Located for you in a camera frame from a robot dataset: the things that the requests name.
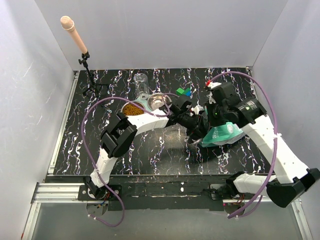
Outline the metal food scoop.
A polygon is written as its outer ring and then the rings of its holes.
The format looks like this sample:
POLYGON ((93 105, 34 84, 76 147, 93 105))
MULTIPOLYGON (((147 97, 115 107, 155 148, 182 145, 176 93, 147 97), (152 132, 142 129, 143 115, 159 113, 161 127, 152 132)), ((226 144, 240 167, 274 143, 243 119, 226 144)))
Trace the metal food scoop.
POLYGON ((192 145, 192 146, 196 146, 197 144, 201 143, 202 142, 202 138, 199 138, 199 139, 192 139, 190 136, 188 136, 186 138, 186 143, 188 145, 192 145))

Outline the green pet food bag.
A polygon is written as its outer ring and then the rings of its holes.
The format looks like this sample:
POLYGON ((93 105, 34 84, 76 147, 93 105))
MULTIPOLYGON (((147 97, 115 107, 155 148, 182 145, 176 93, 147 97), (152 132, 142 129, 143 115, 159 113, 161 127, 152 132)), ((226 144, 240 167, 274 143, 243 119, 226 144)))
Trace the green pet food bag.
POLYGON ((204 148, 233 144, 242 139, 246 134, 232 122, 215 126, 210 129, 208 134, 198 143, 204 148))

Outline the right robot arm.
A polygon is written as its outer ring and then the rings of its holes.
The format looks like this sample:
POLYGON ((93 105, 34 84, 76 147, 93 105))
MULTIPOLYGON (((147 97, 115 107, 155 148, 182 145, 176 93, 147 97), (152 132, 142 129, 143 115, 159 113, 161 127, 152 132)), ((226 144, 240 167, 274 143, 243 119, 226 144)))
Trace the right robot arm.
POLYGON ((262 196, 285 208, 319 181, 319 169, 309 168, 280 134, 275 134, 267 111, 256 98, 240 100, 230 82, 208 81, 205 88, 210 92, 205 104, 210 125, 217 127, 231 122, 238 126, 255 143, 271 169, 268 180, 266 176, 238 172, 219 188, 219 194, 237 199, 243 194, 256 194, 261 190, 262 196))

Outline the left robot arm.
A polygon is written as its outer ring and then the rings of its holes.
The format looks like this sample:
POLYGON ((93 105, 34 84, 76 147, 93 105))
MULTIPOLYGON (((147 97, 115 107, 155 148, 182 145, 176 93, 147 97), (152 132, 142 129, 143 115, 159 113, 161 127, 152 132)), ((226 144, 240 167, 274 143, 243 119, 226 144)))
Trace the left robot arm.
POLYGON ((101 200, 112 191, 107 185, 114 165, 129 151, 139 134, 179 124, 186 128, 187 136, 195 144, 201 142, 209 132, 209 125, 202 115, 204 111, 201 106, 192 109, 191 98, 181 95, 154 111, 146 110, 144 114, 133 116, 119 112, 112 116, 101 134, 98 159, 92 161, 94 170, 83 179, 89 194, 95 200, 101 200))

